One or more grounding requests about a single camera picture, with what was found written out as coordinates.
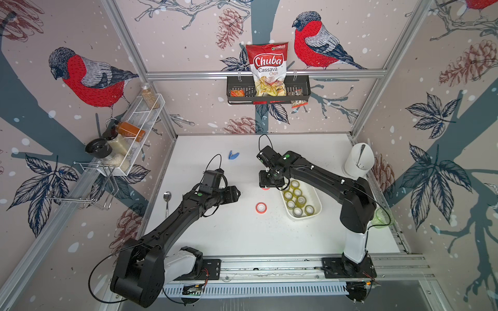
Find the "glass spice jar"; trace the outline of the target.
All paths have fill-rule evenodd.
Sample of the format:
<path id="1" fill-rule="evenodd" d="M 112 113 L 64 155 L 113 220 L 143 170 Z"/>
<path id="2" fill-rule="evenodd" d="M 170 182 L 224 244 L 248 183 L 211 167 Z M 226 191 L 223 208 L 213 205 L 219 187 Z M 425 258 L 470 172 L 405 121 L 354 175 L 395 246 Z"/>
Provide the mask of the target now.
<path id="1" fill-rule="evenodd" d="M 141 85 L 141 96 L 150 109 L 155 110 L 160 107 L 160 104 L 158 103 L 158 97 L 154 93 L 154 90 L 149 83 L 144 83 Z"/>

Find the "red tape roll front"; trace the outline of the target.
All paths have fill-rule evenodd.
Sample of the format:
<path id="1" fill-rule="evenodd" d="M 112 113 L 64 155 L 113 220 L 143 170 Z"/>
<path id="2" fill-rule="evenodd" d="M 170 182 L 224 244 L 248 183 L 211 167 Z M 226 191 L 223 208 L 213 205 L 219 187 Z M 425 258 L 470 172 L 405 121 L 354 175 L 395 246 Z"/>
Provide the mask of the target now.
<path id="1" fill-rule="evenodd" d="M 267 212 L 267 205 L 264 202 L 256 204 L 255 210 L 258 214 L 265 214 Z"/>

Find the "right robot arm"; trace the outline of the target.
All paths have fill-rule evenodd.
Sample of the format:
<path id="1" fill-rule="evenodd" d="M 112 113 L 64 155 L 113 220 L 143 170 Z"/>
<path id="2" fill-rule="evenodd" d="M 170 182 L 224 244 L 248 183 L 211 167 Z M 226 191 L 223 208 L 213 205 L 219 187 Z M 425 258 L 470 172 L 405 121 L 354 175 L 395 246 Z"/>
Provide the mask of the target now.
<path id="1" fill-rule="evenodd" d="M 377 209 L 369 182 L 364 178 L 354 180 L 329 172 L 293 151 L 281 155 L 271 146 L 260 150 L 257 158 L 267 168 L 259 173 L 261 188 L 282 190 L 285 180 L 303 181 L 341 204 L 340 221 L 346 228 L 345 247 L 341 256 L 322 259 L 325 278 L 376 278 L 367 251 L 368 230 Z"/>

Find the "white utensil holder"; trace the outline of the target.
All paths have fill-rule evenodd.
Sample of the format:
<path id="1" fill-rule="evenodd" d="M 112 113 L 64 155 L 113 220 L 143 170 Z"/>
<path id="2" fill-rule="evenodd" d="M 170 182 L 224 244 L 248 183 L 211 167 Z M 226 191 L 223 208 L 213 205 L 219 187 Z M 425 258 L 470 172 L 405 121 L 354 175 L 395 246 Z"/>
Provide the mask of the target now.
<path id="1" fill-rule="evenodd" d="M 365 178 L 375 161 L 371 147 L 366 143 L 358 143 L 352 147 L 342 169 L 352 179 Z"/>

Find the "Chuba cassava chips bag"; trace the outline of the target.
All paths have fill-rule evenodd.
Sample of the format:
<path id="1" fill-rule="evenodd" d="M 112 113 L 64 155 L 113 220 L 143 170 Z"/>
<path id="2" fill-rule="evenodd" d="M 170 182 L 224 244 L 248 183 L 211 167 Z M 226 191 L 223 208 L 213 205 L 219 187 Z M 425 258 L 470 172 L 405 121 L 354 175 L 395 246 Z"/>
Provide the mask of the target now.
<path id="1" fill-rule="evenodd" d="M 283 97 L 287 95 L 285 77 L 287 72 L 288 43 L 247 45 L 250 70 L 257 97 Z"/>

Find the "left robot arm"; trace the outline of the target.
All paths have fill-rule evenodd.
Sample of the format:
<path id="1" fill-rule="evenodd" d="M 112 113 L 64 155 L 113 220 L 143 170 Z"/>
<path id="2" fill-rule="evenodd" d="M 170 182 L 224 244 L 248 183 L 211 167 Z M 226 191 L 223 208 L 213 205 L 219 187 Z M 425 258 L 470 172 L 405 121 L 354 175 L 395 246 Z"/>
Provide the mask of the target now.
<path id="1" fill-rule="evenodd" d="M 168 252 L 206 211 L 238 201 L 241 193 L 236 186 L 220 186 L 226 182 L 223 169 L 205 171 L 201 182 L 183 195 L 177 209 L 158 227 L 139 240 L 128 239 L 117 253 L 110 290 L 147 308 L 166 283 L 183 275 L 200 275 L 201 251 L 183 247 L 172 256 Z"/>

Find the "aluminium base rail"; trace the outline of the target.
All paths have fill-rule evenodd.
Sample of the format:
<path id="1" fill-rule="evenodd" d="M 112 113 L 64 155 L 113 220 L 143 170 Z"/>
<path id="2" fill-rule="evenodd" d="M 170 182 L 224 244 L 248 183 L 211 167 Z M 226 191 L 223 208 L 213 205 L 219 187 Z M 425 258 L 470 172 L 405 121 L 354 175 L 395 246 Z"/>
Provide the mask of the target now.
<path id="1" fill-rule="evenodd" d="M 432 269 L 423 255 L 381 253 L 367 257 L 371 261 L 356 277 L 348 277 L 336 255 L 225 256 L 205 257 L 198 279 L 209 282 L 301 282 L 322 279 L 378 281 L 434 280 Z"/>

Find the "orange sauce bottle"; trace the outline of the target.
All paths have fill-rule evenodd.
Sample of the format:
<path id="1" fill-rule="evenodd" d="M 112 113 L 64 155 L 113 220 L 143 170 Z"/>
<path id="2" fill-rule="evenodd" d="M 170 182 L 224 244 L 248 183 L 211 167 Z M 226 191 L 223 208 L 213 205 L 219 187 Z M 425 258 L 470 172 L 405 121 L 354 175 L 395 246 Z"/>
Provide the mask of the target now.
<path id="1" fill-rule="evenodd" d="M 118 134 L 120 134 L 123 137 L 132 138 L 138 143 L 142 142 L 146 134 L 146 131 L 127 122 L 118 123 L 116 128 Z"/>

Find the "metal spoon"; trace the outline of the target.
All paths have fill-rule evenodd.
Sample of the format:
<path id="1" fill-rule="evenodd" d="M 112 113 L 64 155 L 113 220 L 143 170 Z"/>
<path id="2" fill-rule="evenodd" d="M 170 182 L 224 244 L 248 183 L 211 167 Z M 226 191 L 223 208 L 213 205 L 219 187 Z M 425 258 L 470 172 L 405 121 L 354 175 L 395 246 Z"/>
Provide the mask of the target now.
<path id="1" fill-rule="evenodd" d="M 171 200 L 171 197 L 172 197 L 172 194 L 171 192 L 169 191 L 166 191 L 163 193 L 163 200 L 166 204 L 165 206 L 165 217 L 168 218 L 169 217 L 169 202 Z"/>

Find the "white storage box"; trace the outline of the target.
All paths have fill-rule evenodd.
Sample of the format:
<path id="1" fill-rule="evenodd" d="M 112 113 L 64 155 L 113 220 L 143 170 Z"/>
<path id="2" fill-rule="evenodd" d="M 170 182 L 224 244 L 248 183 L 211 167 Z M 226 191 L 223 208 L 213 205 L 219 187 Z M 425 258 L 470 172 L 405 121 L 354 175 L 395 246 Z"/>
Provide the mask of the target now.
<path id="1" fill-rule="evenodd" d="M 300 190 L 302 191 L 302 196 L 305 196 L 307 198 L 307 204 L 306 205 L 311 205 L 315 208 L 315 214 L 314 215 L 311 215 L 311 216 L 307 216 L 305 213 L 304 213 L 304 207 L 301 208 L 303 210 L 303 215 L 302 217 L 300 218 L 296 218 L 293 216 L 293 210 L 289 210 L 287 207 L 286 207 L 286 201 L 284 200 L 284 197 L 283 197 L 283 192 L 284 191 L 290 191 L 293 193 L 293 190 L 294 189 L 291 189 L 290 188 L 290 182 L 288 183 L 287 187 L 282 190 L 280 192 L 281 194 L 281 198 L 283 200 L 283 204 L 284 204 L 284 207 L 285 207 L 285 211 L 287 213 L 287 216 L 293 220 L 293 221 L 298 221 L 298 220 L 308 220 L 308 219 L 311 219 L 311 218 L 314 218 L 314 217 L 317 217 L 321 211 L 322 211 L 322 203 L 318 197 L 318 194 L 315 190 L 314 187 L 312 187 L 311 185 L 303 182 L 303 181 L 299 181 L 300 183 Z M 293 201 L 296 203 L 296 199 L 297 197 L 294 196 L 293 198 Z"/>

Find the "blue tape cutter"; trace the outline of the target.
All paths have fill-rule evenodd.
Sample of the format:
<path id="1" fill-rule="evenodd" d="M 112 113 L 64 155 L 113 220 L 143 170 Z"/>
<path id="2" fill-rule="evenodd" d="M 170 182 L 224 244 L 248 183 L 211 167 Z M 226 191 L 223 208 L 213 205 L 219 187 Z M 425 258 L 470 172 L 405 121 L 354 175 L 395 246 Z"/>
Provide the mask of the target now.
<path id="1" fill-rule="evenodd" d="M 228 159 L 229 160 L 235 160 L 239 156 L 238 152 L 233 152 L 232 150 L 229 151 Z"/>

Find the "black wall basket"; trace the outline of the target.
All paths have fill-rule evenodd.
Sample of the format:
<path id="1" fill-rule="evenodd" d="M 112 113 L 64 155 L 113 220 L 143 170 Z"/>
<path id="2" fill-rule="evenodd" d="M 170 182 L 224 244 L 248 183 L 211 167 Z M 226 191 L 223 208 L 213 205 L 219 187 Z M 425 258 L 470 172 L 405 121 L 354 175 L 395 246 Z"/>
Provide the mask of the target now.
<path id="1" fill-rule="evenodd" d="M 311 95 L 308 76 L 287 76 L 269 83 L 254 77 L 229 76 L 226 94 L 229 104 L 267 104 L 307 102 Z"/>

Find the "yellow transparent tape roll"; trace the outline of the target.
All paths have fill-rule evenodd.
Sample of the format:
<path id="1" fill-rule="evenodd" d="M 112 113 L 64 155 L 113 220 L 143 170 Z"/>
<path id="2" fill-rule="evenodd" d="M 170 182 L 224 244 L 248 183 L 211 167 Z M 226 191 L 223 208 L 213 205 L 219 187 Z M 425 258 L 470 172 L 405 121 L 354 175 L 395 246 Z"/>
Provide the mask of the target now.
<path id="1" fill-rule="evenodd" d="M 286 202 L 293 200 L 294 194 L 290 191 L 284 191 L 283 192 L 283 197 Z"/>
<path id="2" fill-rule="evenodd" d="M 298 197 L 302 196 L 302 191 L 300 189 L 294 189 L 293 194 L 295 197 L 298 198 Z"/>
<path id="3" fill-rule="evenodd" d="M 299 196 L 297 199 L 296 199 L 296 206 L 299 207 L 299 208 L 303 208 L 305 207 L 307 204 L 307 198 L 305 196 Z"/>
<path id="4" fill-rule="evenodd" d="M 293 210 L 295 207 L 296 207 L 296 204 L 293 200 L 289 200 L 286 202 L 286 207 L 289 209 L 289 210 Z"/>
<path id="5" fill-rule="evenodd" d="M 304 213 L 307 215 L 307 216 L 311 216 L 311 215 L 314 215 L 315 214 L 315 208 L 311 205 L 306 205 L 304 207 Z"/>
<path id="6" fill-rule="evenodd" d="M 300 188 L 300 183 L 297 180 L 291 180 L 290 181 L 290 188 L 291 189 L 299 189 Z"/>

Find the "green plastic cup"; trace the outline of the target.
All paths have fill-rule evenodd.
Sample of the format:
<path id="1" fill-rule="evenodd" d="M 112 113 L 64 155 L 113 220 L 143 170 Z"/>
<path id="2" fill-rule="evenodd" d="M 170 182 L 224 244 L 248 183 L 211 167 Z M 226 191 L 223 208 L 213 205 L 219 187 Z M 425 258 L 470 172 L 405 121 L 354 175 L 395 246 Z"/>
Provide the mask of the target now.
<path id="1" fill-rule="evenodd" d="M 375 228 L 383 228 L 394 224 L 394 217 L 390 209 L 378 207 L 373 216 L 371 225 Z"/>

